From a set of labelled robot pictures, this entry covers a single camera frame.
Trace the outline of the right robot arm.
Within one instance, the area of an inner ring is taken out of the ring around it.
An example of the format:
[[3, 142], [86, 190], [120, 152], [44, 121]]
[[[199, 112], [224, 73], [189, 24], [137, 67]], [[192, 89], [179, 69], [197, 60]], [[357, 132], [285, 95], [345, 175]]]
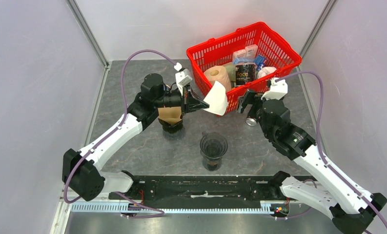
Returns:
[[344, 234], [363, 234], [386, 205], [381, 193], [371, 193], [342, 172], [304, 129], [290, 120], [290, 110], [282, 98], [269, 99], [267, 93], [247, 90], [238, 98], [237, 111], [251, 105], [247, 118], [260, 125], [264, 137], [282, 155], [303, 167], [325, 188], [307, 185], [290, 174], [279, 171], [269, 181], [273, 199], [283, 196], [303, 202], [327, 216]]

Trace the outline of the white paper sheet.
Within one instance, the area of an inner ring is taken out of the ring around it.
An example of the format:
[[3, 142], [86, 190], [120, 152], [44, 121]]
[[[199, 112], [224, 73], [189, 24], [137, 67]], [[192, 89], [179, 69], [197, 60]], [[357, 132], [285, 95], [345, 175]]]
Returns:
[[228, 100], [225, 87], [218, 81], [214, 83], [208, 94], [204, 98], [209, 107], [204, 108], [204, 111], [223, 116], [228, 107]]

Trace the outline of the brown paper coffee filter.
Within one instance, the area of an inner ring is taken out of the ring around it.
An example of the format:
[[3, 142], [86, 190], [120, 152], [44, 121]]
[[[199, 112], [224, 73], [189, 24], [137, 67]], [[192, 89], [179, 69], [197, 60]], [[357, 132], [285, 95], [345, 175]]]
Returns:
[[159, 108], [158, 112], [160, 123], [175, 125], [183, 119], [181, 107], [163, 107]]

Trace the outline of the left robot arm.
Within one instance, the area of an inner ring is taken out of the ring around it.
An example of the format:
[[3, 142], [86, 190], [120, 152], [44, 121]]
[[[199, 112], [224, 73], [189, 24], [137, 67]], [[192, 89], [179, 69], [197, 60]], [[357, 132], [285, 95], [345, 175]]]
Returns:
[[78, 151], [67, 150], [63, 155], [62, 180], [65, 184], [63, 198], [67, 203], [68, 190], [78, 198], [91, 201], [102, 193], [121, 192], [126, 198], [138, 196], [140, 187], [133, 182], [129, 172], [102, 172], [105, 163], [130, 139], [144, 131], [159, 116], [159, 108], [180, 107], [182, 114], [206, 109], [209, 104], [197, 96], [190, 87], [191, 77], [183, 72], [176, 74], [181, 84], [171, 90], [161, 75], [153, 73], [144, 78], [141, 90], [126, 112], [96, 140]]

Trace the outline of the dark green glass dripper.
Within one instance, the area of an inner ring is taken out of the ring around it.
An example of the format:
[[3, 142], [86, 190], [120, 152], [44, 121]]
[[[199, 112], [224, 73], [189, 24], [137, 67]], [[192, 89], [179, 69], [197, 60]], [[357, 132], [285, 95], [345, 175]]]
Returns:
[[175, 122], [175, 123], [169, 123], [165, 120], [162, 120], [162, 119], [158, 119], [159, 120], [159, 123], [162, 125], [162, 129], [167, 132], [167, 133], [170, 133], [170, 134], [175, 134], [179, 131], [182, 130], [183, 128], [183, 120], [180, 119], [179, 121]]

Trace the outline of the clear glass dripper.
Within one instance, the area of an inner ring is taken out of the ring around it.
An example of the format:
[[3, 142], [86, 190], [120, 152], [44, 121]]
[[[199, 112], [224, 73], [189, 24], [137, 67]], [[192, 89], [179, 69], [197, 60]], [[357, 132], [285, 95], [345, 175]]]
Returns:
[[228, 150], [226, 138], [217, 132], [202, 132], [200, 152], [209, 161], [218, 161]]

